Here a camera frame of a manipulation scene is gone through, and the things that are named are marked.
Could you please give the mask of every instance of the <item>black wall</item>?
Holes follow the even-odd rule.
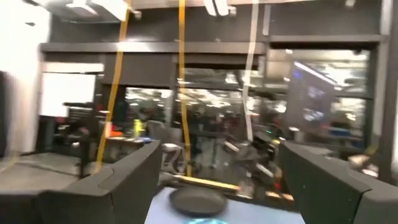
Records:
[[[251,5],[238,6],[236,17],[213,17],[204,7],[186,10],[185,41],[247,42]],[[264,6],[260,7],[257,36],[261,37]],[[74,24],[53,16],[50,42],[118,42],[120,24]],[[142,19],[131,16],[127,39],[141,42],[174,42],[178,39],[178,8],[147,9]]]
[[[320,0],[274,4],[270,35],[379,34],[381,0]]]
[[[172,54],[124,54],[120,84],[134,86],[170,86]],[[112,84],[116,54],[106,54],[103,83]]]
[[[273,4],[270,35],[378,34],[381,0],[321,0]],[[264,8],[259,6],[257,41],[263,40]],[[237,6],[236,17],[212,17],[204,7],[186,11],[187,42],[249,42],[251,5]],[[50,42],[117,42],[119,24],[75,24],[53,16]],[[127,39],[141,42],[174,42],[178,39],[178,9],[147,9],[142,19],[131,18]]]

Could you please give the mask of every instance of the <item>blue light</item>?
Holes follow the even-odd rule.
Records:
[[[301,75],[301,73],[299,71],[294,71],[293,76],[294,76],[294,78],[301,78],[302,77],[302,75]]]
[[[197,218],[187,222],[186,224],[228,224],[228,223],[213,218]]]

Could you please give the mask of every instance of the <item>orange object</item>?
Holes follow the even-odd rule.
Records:
[[[120,131],[111,131],[110,137],[119,137],[122,135],[123,135],[123,133]]]

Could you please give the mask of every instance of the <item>white panel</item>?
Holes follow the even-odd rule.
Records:
[[[4,21],[0,29],[7,31],[0,36],[0,69],[8,73],[13,85],[7,93],[12,102],[7,153],[31,152],[38,127],[40,43],[49,38],[51,15],[41,7],[12,0],[0,2],[0,19]]]
[[[67,117],[63,103],[92,102],[95,80],[95,75],[44,73],[40,115]]]
[[[57,73],[85,73],[85,72],[103,72],[102,63],[61,63],[45,62],[43,72]]]

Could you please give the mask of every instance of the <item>glass window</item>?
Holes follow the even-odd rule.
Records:
[[[243,121],[240,91],[186,89],[176,99],[173,124],[181,127],[181,99],[186,100],[190,131],[214,132],[236,135]],[[248,110],[254,123],[258,122],[260,101],[250,97]]]
[[[127,120],[131,124],[135,119],[141,121],[169,121],[172,91],[149,88],[126,88],[126,102],[129,111]]]
[[[283,123],[286,110],[285,95],[277,100],[264,100],[261,116],[265,123]],[[306,134],[304,141],[346,147],[363,146],[364,112],[366,100],[356,98],[337,98],[332,104],[332,121],[327,136]]]
[[[337,91],[365,93],[368,60],[367,50],[270,50],[265,86],[286,89],[298,61],[334,79]]]
[[[245,70],[210,68],[185,68],[185,84],[238,85],[236,77],[245,81]],[[256,70],[250,71],[251,86],[262,86],[262,76]]]

